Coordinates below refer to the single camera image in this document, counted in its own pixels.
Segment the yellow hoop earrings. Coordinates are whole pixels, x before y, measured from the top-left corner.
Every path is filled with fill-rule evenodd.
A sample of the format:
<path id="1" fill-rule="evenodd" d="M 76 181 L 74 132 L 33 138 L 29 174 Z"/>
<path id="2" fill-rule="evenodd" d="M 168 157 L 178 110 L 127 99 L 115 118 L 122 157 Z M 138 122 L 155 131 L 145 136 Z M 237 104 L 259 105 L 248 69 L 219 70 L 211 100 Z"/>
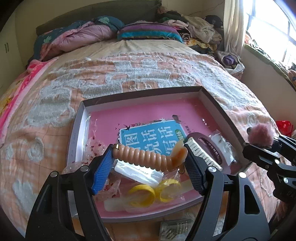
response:
<path id="1" fill-rule="evenodd" d="M 166 178 L 152 187 L 147 184 L 133 185 L 121 191 L 123 206 L 127 212 L 144 213 L 158 208 L 166 208 L 185 202 L 181 182 Z"/>

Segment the red ball earrings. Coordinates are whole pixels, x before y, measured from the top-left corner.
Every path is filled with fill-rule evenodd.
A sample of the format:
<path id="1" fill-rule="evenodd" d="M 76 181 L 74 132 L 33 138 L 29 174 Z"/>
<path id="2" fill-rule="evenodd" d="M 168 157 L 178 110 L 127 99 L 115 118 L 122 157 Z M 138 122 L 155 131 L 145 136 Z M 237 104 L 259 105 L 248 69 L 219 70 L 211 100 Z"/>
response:
<path id="1" fill-rule="evenodd" d="M 157 186 L 163 180 L 163 172 L 151 168 L 135 166 L 124 161 L 115 160 L 113 170 L 123 177 L 150 186 Z"/>

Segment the rhinestone jewelry in grey packet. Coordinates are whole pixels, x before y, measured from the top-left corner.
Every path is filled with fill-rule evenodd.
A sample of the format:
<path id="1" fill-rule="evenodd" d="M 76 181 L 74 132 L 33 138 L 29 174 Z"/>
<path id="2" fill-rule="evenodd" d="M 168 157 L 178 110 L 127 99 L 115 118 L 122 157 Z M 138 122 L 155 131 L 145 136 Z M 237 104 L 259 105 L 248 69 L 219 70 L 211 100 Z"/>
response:
<path id="1" fill-rule="evenodd" d="M 159 240 L 185 240 L 194 221 L 178 219 L 161 222 Z"/>

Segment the red plastic bag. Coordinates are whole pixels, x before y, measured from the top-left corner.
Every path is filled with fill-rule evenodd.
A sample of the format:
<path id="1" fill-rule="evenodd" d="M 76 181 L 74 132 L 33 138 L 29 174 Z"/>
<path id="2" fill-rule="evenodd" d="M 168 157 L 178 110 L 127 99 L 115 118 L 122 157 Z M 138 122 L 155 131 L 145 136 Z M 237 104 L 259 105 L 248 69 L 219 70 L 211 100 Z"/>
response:
<path id="1" fill-rule="evenodd" d="M 293 124 L 288 120 L 278 120 L 276 121 L 278 130 L 282 135 L 291 136 L 293 132 Z"/>

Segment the small clear plastic bag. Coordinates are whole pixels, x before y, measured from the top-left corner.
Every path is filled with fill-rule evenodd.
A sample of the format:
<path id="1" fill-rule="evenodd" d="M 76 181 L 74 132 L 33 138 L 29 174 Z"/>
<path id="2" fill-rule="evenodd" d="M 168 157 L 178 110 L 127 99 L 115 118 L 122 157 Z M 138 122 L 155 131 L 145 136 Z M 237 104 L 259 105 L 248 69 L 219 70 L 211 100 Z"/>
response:
<path id="1" fill-rule="evenodd" d="M 221 151 L 228 166 L 237 162 L 237 154 L 235 148 L 222 136 L 221 132 L 215 130 L 209 135 L 209 138 Z"/>

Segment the dotted chiffon bow hair clip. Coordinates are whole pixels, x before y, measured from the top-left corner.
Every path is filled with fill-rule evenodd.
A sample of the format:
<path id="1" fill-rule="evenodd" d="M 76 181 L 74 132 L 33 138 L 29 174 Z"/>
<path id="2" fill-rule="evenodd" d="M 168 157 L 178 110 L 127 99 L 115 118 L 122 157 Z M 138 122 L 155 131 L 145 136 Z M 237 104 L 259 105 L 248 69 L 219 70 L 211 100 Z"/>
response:
<path id="1" fill-rule="evenodd" d="M 109 174 L 116 157 L 113 150 L 118 145 L 110 144 L 100 156 L 95 156 L 91 161 L 73 162 L 66 166 L 62 176 L 66 185 L 73 192 L 75 202 L 93 200 L 106 185 Z"/>

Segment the peach and white quilt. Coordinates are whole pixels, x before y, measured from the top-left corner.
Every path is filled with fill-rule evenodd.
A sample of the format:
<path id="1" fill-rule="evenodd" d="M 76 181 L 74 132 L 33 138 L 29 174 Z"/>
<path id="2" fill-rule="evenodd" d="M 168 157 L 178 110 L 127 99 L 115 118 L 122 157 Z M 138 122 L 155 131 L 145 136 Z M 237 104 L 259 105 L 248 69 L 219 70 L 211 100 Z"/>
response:
<path id="1" fill-rule="evenodd" d="M 32 62 L 1 125 L 1 207 L 21 234 L 37 193 L 52 170 L 66 164 L 70 128 L 81 101 L 143 89 L 202 86 L 243 138 L 255 123 L 274 125 L 255 94 L 220 63 L 195 52 L 120 53 L 97 59 L 70 54 Z"/>

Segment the dark brown hair clip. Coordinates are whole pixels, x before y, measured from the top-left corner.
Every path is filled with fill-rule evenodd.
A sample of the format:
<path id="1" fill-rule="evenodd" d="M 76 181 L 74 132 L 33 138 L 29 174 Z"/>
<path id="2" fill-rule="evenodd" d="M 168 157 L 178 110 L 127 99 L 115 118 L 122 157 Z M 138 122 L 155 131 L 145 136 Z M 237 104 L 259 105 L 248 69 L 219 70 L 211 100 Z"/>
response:
<path id="1" fill-rule="evenodd" d="M 226 162 L 221 150 L 208 136 L 195 132 L 188 134 L 185 141 L 187 142 L 189 138 L 193 138 L 193 140 L 195 140 L 197 144 L 219 165 Z"/>

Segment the cream white hair clip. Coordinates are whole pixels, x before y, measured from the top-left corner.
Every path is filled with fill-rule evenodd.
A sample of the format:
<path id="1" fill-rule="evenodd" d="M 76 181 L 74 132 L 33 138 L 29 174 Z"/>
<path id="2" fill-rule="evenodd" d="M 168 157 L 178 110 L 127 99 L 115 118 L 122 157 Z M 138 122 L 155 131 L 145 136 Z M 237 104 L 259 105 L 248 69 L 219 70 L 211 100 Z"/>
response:
<path id="1" fill-rule="evenodd" d="M 192 137 L 188 138 L 186 144 L 189 146 L 193 154 L 202 158 L 209 167 L 213 166 L 219 171 L 223 170 L 223 168 Z"/>

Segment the shallow grey cardboard box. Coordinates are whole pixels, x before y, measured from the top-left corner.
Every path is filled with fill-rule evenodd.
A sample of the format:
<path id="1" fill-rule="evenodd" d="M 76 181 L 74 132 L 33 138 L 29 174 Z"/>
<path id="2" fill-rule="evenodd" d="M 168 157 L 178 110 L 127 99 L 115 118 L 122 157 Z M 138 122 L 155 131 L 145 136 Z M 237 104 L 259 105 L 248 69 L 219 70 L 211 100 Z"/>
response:
<path id="1" fill-rule="evenodd" d="M 175 142 L 188 134 L 208 136 L 215 130 L 237 154 L 236 163 L 222 164 L 223 172 L 235 174 L 243 170 L 248 165 L 242 154 L 243 137 L 203 87 L 150 89 L 93 98 L 79 105 L 66 163 L 84 160 L 89 139 L 167 155 Z"/>

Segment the pink cartoon blanket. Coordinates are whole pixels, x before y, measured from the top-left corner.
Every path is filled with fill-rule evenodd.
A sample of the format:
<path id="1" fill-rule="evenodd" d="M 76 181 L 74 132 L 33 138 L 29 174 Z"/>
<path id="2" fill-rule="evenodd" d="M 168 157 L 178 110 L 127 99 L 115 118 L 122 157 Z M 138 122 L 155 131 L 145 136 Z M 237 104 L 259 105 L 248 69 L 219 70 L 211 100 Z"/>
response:
<path id="1" fill-rule="evenodd" d="M 32 60 L 26 71 L 9 86 L 1 97 L 1 147 L 4 144 L 11 118 L 23 98 L 57 59 L 58 57 L 45 62 Z"/>

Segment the window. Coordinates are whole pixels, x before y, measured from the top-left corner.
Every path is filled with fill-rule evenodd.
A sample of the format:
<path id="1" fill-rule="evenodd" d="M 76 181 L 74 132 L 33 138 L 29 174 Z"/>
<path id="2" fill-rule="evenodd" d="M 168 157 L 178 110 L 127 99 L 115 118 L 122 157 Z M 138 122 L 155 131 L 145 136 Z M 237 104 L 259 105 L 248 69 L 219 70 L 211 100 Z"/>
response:
<path id="1" fill-rule="evenodd" d="M 295 28 L 275 1 L 243 1 L 246 30 L 275 62 L 295 66 Z"/>

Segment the cream curtain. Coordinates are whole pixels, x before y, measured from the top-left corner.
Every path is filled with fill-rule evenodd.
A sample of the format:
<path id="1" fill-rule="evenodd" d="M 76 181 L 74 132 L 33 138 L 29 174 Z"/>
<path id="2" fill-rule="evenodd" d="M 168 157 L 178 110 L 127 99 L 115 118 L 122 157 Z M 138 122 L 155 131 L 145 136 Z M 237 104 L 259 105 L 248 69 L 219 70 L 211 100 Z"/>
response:
<path id="1" fill-rule="evenodd" d="M 224 50 L 242 60 L 246 23 L 243 0 L 224 1 Z"/>

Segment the pile of clothes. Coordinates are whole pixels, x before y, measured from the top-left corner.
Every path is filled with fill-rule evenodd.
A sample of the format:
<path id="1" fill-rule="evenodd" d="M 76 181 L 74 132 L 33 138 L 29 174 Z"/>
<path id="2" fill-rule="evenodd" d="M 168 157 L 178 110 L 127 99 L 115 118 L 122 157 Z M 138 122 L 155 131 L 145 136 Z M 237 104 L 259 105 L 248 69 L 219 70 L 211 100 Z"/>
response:
<path id="1" fill-rule="evenodd" d="M 161 6 L 157 10 L 157 21 L 176 29 L 182 41 L 199 52 L 214 52 L 223 40 L 223 22 L 217 16 L 210 15 L 204 19 L 184 16 Z"/>

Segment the cream wardrobe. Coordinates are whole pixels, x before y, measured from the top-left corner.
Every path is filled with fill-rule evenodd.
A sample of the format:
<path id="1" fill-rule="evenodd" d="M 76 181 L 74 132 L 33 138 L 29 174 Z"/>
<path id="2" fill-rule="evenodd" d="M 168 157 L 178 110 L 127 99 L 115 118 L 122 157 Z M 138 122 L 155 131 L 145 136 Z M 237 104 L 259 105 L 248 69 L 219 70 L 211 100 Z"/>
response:
<path id="1" fill-rule="evenodd" d="M 4 94 L 11 83 L 25 70 L 16 39 L 15 19 L 16 14 L 13 12 L 0 34 L 1 95 Z"/>

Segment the beige bed sheet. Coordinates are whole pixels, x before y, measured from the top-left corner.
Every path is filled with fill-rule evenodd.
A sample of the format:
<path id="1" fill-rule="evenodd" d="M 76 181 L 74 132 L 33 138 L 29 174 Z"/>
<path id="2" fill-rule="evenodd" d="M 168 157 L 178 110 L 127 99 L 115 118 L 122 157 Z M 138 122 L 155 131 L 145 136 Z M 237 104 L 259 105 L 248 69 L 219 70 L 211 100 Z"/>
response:
<path id="1" fill-rule="evenodd" d="M 121 53 L 182 53 L 199 54 L 185 44 L 175 40 L 121 40 L 115 39 L 97 42 L 91 45 L 64 53 L 58 57 L 59 60 L 77 60 L 83 58 L 98 59 Z"/>

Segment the pink and teal floral duvet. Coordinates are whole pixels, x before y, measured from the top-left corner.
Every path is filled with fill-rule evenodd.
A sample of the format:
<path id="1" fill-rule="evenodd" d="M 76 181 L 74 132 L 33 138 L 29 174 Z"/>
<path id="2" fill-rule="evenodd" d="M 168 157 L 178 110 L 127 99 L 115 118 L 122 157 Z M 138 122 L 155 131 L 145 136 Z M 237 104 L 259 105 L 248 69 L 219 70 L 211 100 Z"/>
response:
<path id="1" fill-rule="evenodd" d="M 33 59 L 47 61 L 64 52 L 110 40 L 125 26 L 113 16 L 98 16 L 90 21 L 75 21 L 61 28 L 45 32 L 34 43 Z"/>

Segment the purple and teal pillow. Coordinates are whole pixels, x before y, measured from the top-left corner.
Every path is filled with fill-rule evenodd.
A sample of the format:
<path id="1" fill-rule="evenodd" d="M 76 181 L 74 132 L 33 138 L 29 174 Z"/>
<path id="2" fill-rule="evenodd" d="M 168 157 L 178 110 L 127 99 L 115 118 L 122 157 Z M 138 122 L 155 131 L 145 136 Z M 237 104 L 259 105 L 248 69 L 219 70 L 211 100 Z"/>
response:
<path id="1" fill-rule="evenodd" d="M 117 33 L 118 40 L 164 39 L 183 43 L 177 30 L 160 23 L 133 23 L 124 26 Z"/>

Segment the dark green headboard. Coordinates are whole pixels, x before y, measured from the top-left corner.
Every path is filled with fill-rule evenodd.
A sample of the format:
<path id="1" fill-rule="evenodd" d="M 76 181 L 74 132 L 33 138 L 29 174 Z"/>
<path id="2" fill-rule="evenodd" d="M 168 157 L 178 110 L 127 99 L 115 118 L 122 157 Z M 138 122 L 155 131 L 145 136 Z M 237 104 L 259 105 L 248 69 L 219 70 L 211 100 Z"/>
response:
<path id="1" fill-rule="evenodd" d="M 98 16 L 112 16 L 125 24 L 136 21 L 153 22 L 156 20 L 157 10 L 161 1 L 105 1 L 84 6 L 36 27 L 36 34 L 40 36 L 50 30 L 66 27 L 75 21 L 90 21 Z"/>

